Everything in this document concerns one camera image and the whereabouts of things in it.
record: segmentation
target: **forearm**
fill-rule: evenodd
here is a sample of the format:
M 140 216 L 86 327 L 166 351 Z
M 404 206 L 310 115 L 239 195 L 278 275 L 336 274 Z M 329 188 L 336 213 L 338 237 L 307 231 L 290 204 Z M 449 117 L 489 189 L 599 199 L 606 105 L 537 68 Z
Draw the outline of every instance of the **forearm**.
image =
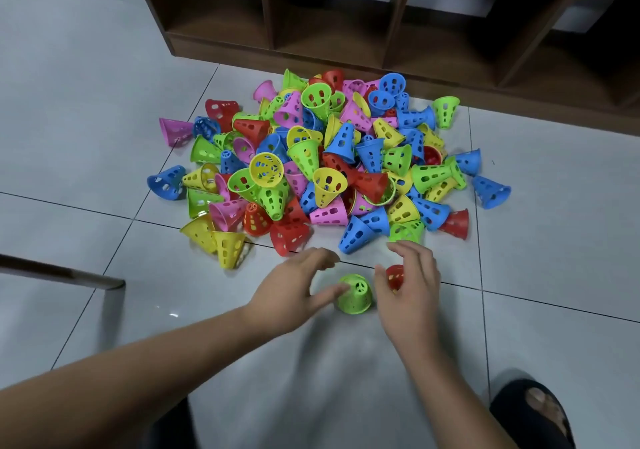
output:
M 517 449 L 446 355 L 407 350 L 401 357 L 440 449 Z
M 269 339 L 239 308 L 69 364 L 0 391 L 0 439 L 20 449 L 103 445 Z

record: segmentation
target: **person's right hand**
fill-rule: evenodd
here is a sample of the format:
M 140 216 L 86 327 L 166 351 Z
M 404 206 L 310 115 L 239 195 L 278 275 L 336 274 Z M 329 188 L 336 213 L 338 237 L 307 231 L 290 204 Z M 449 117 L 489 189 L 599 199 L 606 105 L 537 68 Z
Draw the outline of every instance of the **person's right hand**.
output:
M 439 354 L 440 273 L 433 252 L 406 240 L 387 247 L 404 260 L 404 283 L 398 291 L 391 291 L 385 268 L 376 266 L 374 288 L 382 327 L 401 357 L 418 351 Z

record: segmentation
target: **person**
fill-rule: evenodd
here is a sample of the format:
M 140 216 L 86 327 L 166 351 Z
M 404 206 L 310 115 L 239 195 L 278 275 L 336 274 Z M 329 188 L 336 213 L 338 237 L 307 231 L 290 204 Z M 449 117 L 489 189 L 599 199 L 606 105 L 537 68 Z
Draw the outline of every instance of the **person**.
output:
M 380 321 L 415 384 L 438 447 L 514 449 L 509 435 L 521 448 L 573 447 L 564 413 L 542 385 L 512 382 L 498 394 L 492 412 L 485 408 L 440 346 L 440 273 L 433 253 L 405 241 L 389 243 L 388 249 L 403 258 L 404 283 L 392 291 L 385 269 L 375 267 Z M 227 365 L 332 304 L 348 290 L 346 284 L 314 295 L 309 286 L 318 270 L 338 261 L 327 249 L 305 250 L 277 265 L 245 306 L 5 388 L 2 446 L 123 447 Z

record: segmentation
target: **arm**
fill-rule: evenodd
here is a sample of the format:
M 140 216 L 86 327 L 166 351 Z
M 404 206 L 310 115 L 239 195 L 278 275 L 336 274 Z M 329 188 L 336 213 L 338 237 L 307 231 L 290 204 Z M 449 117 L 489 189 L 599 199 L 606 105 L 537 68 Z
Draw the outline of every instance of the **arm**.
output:
M 267 341 L 304 324 L 346 290 L 311 296 L 338 256 L 309 249 L 274 268 L 241 308 L 92 356 L 0 391 L 8 448 L 96 447 L 157 420 L 192 390 Z
M 440 273 L 433 253 L 406 241 L 388 248 L 404 259 L 404 284 L 391 291 L 385 269 L 376 266 L 380 319 L 420 394 L 438 447 L 517 449 L 440 347 Z

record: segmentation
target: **person's right arm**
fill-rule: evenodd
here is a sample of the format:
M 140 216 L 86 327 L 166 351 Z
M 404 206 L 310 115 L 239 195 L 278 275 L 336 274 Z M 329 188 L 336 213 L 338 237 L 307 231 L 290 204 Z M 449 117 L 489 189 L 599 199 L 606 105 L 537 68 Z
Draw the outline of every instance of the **person's right arm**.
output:
M 393 292 L 376 266 L 378 312 L 387 336 L 420 394 L 440 449 L 517 449 L 469 388 L 438 340 L 440 273 L 433 253 L 414 242 L 388 243 L 404 260 L 404 284 Z

